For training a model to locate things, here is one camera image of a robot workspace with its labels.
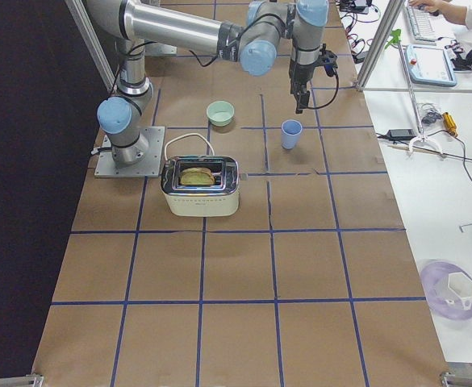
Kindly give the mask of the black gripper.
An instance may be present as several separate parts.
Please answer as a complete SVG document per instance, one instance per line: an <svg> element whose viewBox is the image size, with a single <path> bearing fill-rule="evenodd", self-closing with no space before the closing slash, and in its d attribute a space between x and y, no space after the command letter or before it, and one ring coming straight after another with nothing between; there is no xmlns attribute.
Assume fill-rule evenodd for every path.
<svg viewBox="0 0 472 387"><path fill-rule="evenodd" d="M307 83L313 78L315 69L318 66L316 62L300 64L295 60L290 60L290 93L295 97L296 114L302 114L303 110L309 107L310 92L307 91Z"/></svg>

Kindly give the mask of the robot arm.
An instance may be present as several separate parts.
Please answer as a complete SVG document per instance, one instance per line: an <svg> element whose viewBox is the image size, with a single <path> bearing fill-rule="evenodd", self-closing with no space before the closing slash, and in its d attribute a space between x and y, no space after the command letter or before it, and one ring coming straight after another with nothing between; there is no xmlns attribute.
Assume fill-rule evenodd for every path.
<svg viewBox="0 0 472 387"><path fill-rule="evenodd" d="M89 1L90 15L116 38L119 77L113 96L98 108L98 120L111 144L117 169L160 164L161 151L152 150L157 136L138 128L135 113L144 108L153 88L144 70L146 42L199 51L215 59L240 63L254 77L269 72L281 40L291 40L290 92L300 114L309 107L308 82L315 68L328 64L322 45L328 2L297 1L249 4L247 24L216 21L168 10L141 1Z"/></svg>

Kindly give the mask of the person hand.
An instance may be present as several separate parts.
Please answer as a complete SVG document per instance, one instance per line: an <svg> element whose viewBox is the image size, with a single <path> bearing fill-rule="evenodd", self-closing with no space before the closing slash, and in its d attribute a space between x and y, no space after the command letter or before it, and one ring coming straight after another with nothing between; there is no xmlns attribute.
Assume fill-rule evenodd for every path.
<svg viewBox="0 0 472 387"><path fill-rule="evenodd" d="M428 13L439 11L440 0L409 0L408 5Z"/></svg>

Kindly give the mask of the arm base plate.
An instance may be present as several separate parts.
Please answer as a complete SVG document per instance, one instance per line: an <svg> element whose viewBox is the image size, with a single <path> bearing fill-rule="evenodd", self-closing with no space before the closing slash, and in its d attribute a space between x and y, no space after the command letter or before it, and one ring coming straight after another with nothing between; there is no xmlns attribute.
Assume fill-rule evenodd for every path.
<svg viewBox="0 0 472 387"><path fill-rule="evenodd" d="M128 148L113 146L107 135L95 167L98 178L159 177L163 157L165 128L142 127L139 139Z"/></svg>

